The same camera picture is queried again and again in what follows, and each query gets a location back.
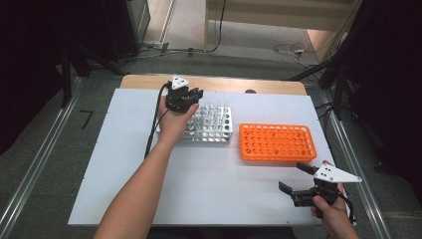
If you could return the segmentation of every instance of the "white tabletop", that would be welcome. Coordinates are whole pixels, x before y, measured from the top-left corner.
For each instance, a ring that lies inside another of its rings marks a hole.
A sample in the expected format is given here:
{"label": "white tabletop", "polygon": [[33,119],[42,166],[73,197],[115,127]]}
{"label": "white tabletop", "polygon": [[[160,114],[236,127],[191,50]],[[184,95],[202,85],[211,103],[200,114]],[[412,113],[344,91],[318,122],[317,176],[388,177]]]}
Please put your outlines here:
{"label": "white tabletop", "polygon": [[[115,90],[98,142],[78,193],[70,225],[98,225],[112,199],[141,164],[157,90]],[[307,125],[317,157],[333,163],[310,97],[204,93],[200,101],[229,101],[235,132],[230,144],[179,143],[168,165],[154,225],[307,225],[320,220],[295,207],[279,190],[314,186],[293,163],[246,162],[240,157],[241,122]]]}

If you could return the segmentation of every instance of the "electrical cord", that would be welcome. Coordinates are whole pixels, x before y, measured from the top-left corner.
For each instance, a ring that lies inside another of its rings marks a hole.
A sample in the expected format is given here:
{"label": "electrical cord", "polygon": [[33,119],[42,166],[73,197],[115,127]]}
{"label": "electrical cord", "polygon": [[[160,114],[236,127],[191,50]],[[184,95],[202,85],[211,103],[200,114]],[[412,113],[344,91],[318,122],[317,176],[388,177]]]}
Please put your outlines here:
{"label": "electrical cord", "polygon": [[154,133],[155,133],[155,130],[157,128],[157,125],[156,125],[157,118],[156,117],[157,117],[157,114],[158,114],[159,102],[161,100],[161,94],[164,91],[164,88],[171,87],[169,85],[170,85],[170,83],[166,83],[166,84],[162,85],[161,89],[159,90],[157,104],[155,106],[154,119],[152,121],[151,133],[149,134],[148,142],[146,143],[145,156],[143,158],[146,158],[148,156],[148,154],[149,154],[149,151],[151,149],[152,139],[154,138]]}
{"label": "electrical cord", "polygon": [[217,50],[217,48],[220,46],[220,43],[221,43],[221,28],[222,28],[222,26],[223,26],[223,17],[224,17],[224,10],[226,9],[226,2],[227,2],[227,0],[224,0],[224,2],[223,2],[223,9],[221,10],[221,17],[220,17],[220,28],[219,28],[219,36],[218,36],[218,43],[217,43],[217,45],[214,47],[214,49],[213,50],[211,50],[211,51],[208,51],[207,53],[210,53],[210,52],[215,52],[216,50]]}

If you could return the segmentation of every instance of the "black cable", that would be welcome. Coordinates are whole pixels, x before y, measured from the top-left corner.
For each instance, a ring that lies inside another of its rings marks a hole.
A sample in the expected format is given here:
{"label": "black cable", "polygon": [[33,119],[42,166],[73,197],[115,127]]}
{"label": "black cable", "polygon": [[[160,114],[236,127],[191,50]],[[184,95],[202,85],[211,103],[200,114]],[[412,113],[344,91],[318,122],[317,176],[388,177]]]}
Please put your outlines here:
{"label": "black cable", "polygon": [[222,23],[223,23],[223,17],[224,17],[224,10],[226,9],[226,2],[227,2],[227,0],[224,0],[223,9],[221,10],[220,29],[219,29],[218,43],[217,43],[217,45],[215,46],[215,48],[213,50],[207,51],[207,53],[208,52],[215,52],[217,50],[217,48],[220,46],[220,43],[221,43],[221,27],[223,26]]}
{"label": "black cable", "polygon": [[170,111],[169,109],[167,109],[167,111],[165,111],[165,113],[158,119],[157,124],[155,125],[154,131],[157,129],[157,127],[159,126],[159,123],[161,122],[161,119],[165,116],[165,114],[168,113],[168,111]]}
{"label": "black cable", "polygon": [[157,114],[158,114],[159,102],[161,100],[161,94],[162,94],[162,91],[164,91],[164,88],[171,87],[171,86],[169,86],[169,84],[170,83],[166,83],[166,84],[162,85],[161,89],[159,90],[157,105],[155,107],[154,120],[152,121],[151,133],[149,134],[148,142],[146,143],[145,156],[143,158],[146,158],[148,156],[149,151],[151,149],[152,139],[154,138],[154,133],[155,133],[155,129],[156,129],[155,123],[156,123],[156,120],[157,120],[156,117],[157,117]]}
{"label": "black cable", "polygon": [[345,201],[345,204],[347,204],[348,209],[350,210],[350,213],[348,214],[348,220],[350,221],[350,224],[353,224],[355,222],[353,204],[351,204],[351,201],[348,200],[348,198],[345,197],[341,192],[338,193],[338,196]]}

